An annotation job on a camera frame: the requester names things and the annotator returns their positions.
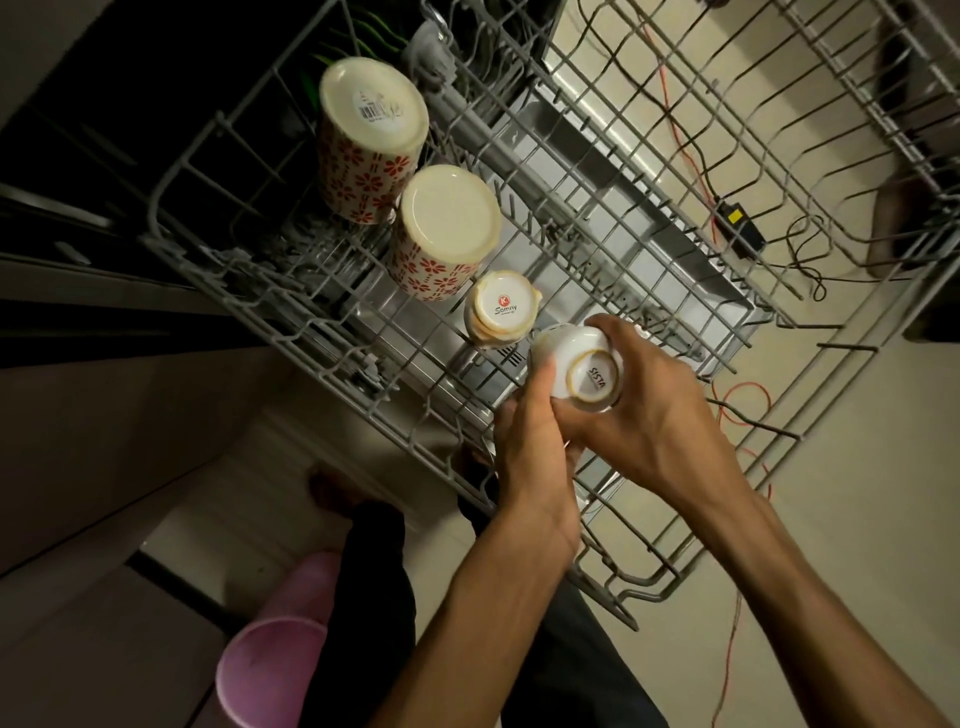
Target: right hand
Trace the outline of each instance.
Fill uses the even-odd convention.
[[[623,390],[589,413],[552,400],[564,437],[585,446],[681,512],[751,492],[693,371],[609,314],[587,319],[623,357]]]

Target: left hand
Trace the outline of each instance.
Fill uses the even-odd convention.
[[[556,365],[544,362],[496,411],[493,439],[500,480],[500,507],[526,509],[556,524],[570,548],[580,549],[580,509],[573,474],[584,449],[564,437],[550,405]]]

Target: white cup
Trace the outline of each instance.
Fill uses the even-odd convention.
[[[464,304],[464,325],[480,349],[515,344],[533,328],[540,291],[516,271],[490,271],[476,282]]]
[[[553,354],[557,375],[552,396],[569,400],[588,412],[613,405],[623,389],[623,358],[599,328],[556,324],[534,338],[530,350],[535,368]]]

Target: ceramic cup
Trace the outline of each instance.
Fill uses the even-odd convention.
[[[324,72],[320,103],[321,196],[351,222],[387,222],[429,130],[423,97],[391,65],[349,58]]]
[[[534,367],[553,354],[553,397],[590,412],[614,404],[623,386],[623,358],[599,328],[557,324],[538,332],[531,347]]]
[[[421,169],[400,196],[387,270],[421,301],[452,296],[500,239],[500,207],[486,183],[466,169]]]
[[[464,304],[464,325],[481,349],[499,349],[526,336],[537,320],[540,291],[516,271],[490,271]]]

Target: red wire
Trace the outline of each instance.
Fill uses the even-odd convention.
[[[653,37],[650,35],[650,31],[646,26],[643,26],[643,33],[647,36],[647,39],[650,41],[651,45],[655,45]],[[660,73],[660,88],[663,91],[663,105],[670,109],[670,93],[667,91],[666,87],[666,70],[663,68],[663,61],[660,61],[657,65],[657,70]],[[680,152],[686,163],[690,165],[693,169],[693,173],[696,175],[697,182],[700,183],[700,189],[704,193],[704,200],[708,202],[708,206],[713,206],[716,204],[716,200],[713,199],[713,195],[710,194],[707,184],[704,182],[704,175],[700,171],[700,167],[697,166],[696,160],[687,153],[684,148],[684,144],[680,141],[680,130],[677,128],[677,125],[674,123],[673,119],[667,114],[667,122],[670,124],[670,132],[673,134],[673,140],[677,143],[677,151]],[[713,211],[710,211],[710,235],[713,237],[713,247],[717,250],[720,249],[720,243],[717,241],[717,221],[713,216]]]
[[[727,397],[729,397],[736,390],[741,389],[743,387],[756,387],[757,389],[759,389],[761,392],[763,392],[763,395],[767,398],[766,412],[769,412],[773,408],[773,398],[770,397],[770,392],[767,390],[766,387],[764,387],[759,382],[741,381],[735,384],[729,390],[727,390],[727,394],[724,395],[723,398],[720,398],[717,396],[716,385],[713,382],[710,383],[710,390],[712,390],[713,392],[713,398],[721,402],[726,402]],[[724,417],[730,420],[730,422],[732,422],[734,425],[749,425],[749,423],[745,423],[745,422],[741,422],[733,419],[727,413],[727,408],[722,405],[719,405],[717,407],[717,424],[718,425],[721,425],[723,423]],[[746,452],[755,460],[759,457],[759,455],[757,455],[751,449],[740,448],[740,450],[742,452]],[[770,469],[767,467],[766,463],[761,461],[760,467],[763,468],[764,473],[769,474]],[[767,500],[772,500],[773,496],[774,496],[774,484],[767,483]],[[733,606],[733,625],[731,626],[731,629],[730,629],[730,639],[727,641],[727,657],[724,660],[723,687],[720,689],[720,697],[717,699],[716,708],[713,709],[713,718],[710,719],[710,728],[716,728],[717,720],[720,718],[720,713],[723,711],[724,704],[727,702],[727,691],[730,688],[731,661],[733,656],[733,639],[736,637],[736,630],[740,623],[740,612],[742,610],[742,607],[743,607],[743,594],[741,594],[740,591],[738,590],[736,593],[736,601]]]
[[[717,394],[717,388],[713,384],[713,382],[710,383],[710,389],[713,390],[713,398],[715,400],[723,401],[723,402],[727,401],[730,398],[730,395],[736,392],[736,390],[743,389],[744,387],[756,387],[758,390],[760,390],[763,393],[763,396],[767,398],[767,409],[764,412],[764,414],[766,414],[766,412],[769,412],[773,408],[774,400],[770,396],[770,392],[767,390],[766,387],[764,387],[762,384],[760,384],[757,381],[741,381],[735,384],[730,389],[728,389],[727,394],[725,394],[723,397],[720,397]],[[735,420],[733,416],[730,414],[730,412],[727,411],[726,407],[720,407],[719,410],[717,411],[717,423],[719,423],[721,420],[728,420],[738,427],[752,427],[750,423],[745,423],[742,420]]]

